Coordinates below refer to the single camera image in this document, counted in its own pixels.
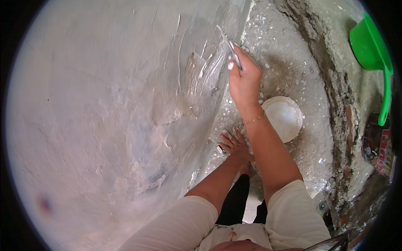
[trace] green handle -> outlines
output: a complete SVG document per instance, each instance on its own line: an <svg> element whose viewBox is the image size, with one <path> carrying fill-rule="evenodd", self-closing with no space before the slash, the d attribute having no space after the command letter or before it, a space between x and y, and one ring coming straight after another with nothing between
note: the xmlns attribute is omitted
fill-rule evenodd
<svg viewBox="0 0 402 251"><path fill-rule="evenodd" d="M390 73L388 72L387 67L384 67L384 69L384 97L382 100L381 112L378 117L378 124L380 126L383 126L387 120L391 100Z"/></svg>

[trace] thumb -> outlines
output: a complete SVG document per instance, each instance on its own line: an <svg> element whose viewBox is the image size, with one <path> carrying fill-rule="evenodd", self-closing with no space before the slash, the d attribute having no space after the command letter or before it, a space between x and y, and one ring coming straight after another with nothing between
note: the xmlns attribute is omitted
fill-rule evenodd
<svg viewBox="0 0 402 251"><path fill-rule="evenodd" d="M236 81L240 79L239 66L236 64L232 56L229 57L228 70L229 70L229 83L232 80Z"/></svg>

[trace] person's left hand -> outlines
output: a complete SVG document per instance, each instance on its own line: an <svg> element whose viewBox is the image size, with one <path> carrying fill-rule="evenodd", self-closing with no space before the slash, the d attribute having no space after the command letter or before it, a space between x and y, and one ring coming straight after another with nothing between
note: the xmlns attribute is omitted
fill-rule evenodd
<svg viewBox="0 0 402 251"><path fill-rule="evenodd" d="M236 128L235 132L238 139L227 130L224 134L221 134L221 139L224 143L219 143L219 146L230 153L230 155L238 157L242 164L248 164L249 161L254 161L254 156L248 151L248 145L239 128Z"/></svg>

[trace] person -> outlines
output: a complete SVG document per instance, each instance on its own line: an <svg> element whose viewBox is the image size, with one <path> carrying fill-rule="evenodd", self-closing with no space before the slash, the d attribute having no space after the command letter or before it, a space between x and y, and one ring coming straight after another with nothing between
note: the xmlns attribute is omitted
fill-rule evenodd
<svg viewBox="0 0 402 251"><path fill-rule="evenodd" d="M229 92L250 140L254 156L238 129L221 135L229 157L119 251L299 251L330 238L313 206L303 177L258 103L261 70L240 47L230 57ZM253 224L242 224L248 196L250 161L255 159L265 200ZM238 181L230 189L234 178Z"/></svg>

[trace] gray wall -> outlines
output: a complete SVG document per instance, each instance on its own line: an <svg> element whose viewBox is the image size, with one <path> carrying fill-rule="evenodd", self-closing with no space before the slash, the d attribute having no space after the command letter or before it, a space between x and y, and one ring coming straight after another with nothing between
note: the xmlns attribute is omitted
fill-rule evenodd
<svg viewBox="0 0 402 251"><path fill-rule="evenodd" d="M7 149L55 250L114 250L205 165L248 0L49 1L22 42Z"/></svg>

